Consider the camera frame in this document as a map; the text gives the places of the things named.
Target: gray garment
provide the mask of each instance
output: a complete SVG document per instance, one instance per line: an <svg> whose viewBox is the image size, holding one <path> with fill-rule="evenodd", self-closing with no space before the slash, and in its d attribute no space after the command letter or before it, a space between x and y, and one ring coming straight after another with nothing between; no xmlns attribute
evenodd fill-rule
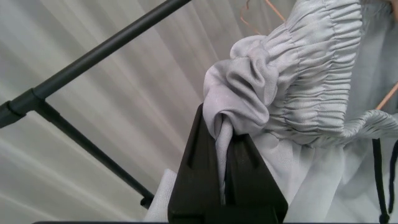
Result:
<svg viewBox="0 0 398 224"><path fill-rule="evenodd" d="M206 74L220 182L233 131L249 133L289 203L286 222L338 219L331 208L350 202L336 198L358 198L374 182L370 139L398 138L398 120L372 110L398 80L397 26L387 3L362 3L298 0L269 36L240 40ZM364 222L376 222L377 200L365 202L375 216Z"/></svg>

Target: orange wire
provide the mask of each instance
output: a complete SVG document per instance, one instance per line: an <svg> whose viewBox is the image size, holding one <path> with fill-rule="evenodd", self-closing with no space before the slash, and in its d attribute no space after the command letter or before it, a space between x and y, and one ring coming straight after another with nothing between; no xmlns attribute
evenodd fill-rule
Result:
<svg viewBox="0 0 398 224"><path fill-rule="evenodd" d="M391 99L393 94L398 90L398 82L392 87L390 92L384 97L384 99L376 107L376 110L381 110L381 108Z"/></svg>
<svg viewBox="0 0 398 224"><path fill-rule="evenodd" d="M249 1L246 1L246 10L249 10ZM269 0L264 0L269 7L271 7L271 9L279 16L279 18L285 22L285 18L282 16L282 14L278 11L278 9L269 1ZM245 8L245 6L243 6L241 8L241 12L240 12L240 16L241 16L241 20L243 23L245 23L248 27L250 27L256 34L262 35L254 26L252 26L250 23L248 23L246 20L244 20L243 18L243 9Z"/></svg>

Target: black metal rod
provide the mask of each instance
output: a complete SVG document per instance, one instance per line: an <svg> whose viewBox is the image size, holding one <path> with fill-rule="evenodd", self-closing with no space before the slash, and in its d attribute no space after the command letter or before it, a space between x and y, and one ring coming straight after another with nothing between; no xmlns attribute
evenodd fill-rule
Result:
<svg viewBox="0 0 398 224"><path fill-rule="evenodd" d="M99 46L95 47L93 50L84 54L67 67L39 84L34 88L35 95L41 99L46 99L52 93L61 89L89 68L96 65L190 1L191 0L167 0L163 2L123 30L114 34L108 40L105 40L102 44L99 44Z"/></svg>
<svg viewBox="0 0 398 224"><path fill-rule="evenodd" d="M55 125L59 130L65 133L68 137L73 139L86 152L90 153L95 159L100 161L106 168L116 174L120 179L127 183L130 187L140 193L144 198L141 200L143 207L149 208L154 195L150 193L143 185L141 185L135 178L127 173L115 161L101 151L94 143L92 143L79 130L73 127L61 114L54 109L47 102L40 102L35 111L45 118L48 122Z"/></svg>

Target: drawstring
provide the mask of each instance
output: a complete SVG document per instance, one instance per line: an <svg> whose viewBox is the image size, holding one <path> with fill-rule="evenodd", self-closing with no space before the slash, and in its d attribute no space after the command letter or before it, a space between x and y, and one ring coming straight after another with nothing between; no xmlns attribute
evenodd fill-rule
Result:
<svg viewBox="0 0 398 224"><path fill-rule="evenodd" d="M394 198L395 198L394 179L396 177L396 162L398 159L398 141L396 141L396 143L394 144L390 160L390 181L389 181L390 201L388 206L388 212L386 208L386 199L384 197L380 139L373 139L372 144L373 144L373 158L374 158L374 179L376 181L377 196L379 197L379 204L381 210L379 222L380 224L385 224L389 222L390 220L389 214L392 213L392 210L394 208Z"/></svg>

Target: white curtain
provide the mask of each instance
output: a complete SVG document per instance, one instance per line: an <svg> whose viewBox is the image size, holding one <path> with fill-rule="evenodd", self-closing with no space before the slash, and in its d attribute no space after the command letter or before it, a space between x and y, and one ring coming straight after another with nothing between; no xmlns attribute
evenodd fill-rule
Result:
<svg viewBox="0 0 398 224"><path fill-rule="evenodd" d="M158 0L0 0L0 103L38 85ZM178 171L206 70L254 35L246 0L193 0L48 102L151 192ZM291 0L273 1L287 17ZM245 19L282 21L261 0ZM0 129L0 220L140 220L141 196L34 112Z"/></svg>

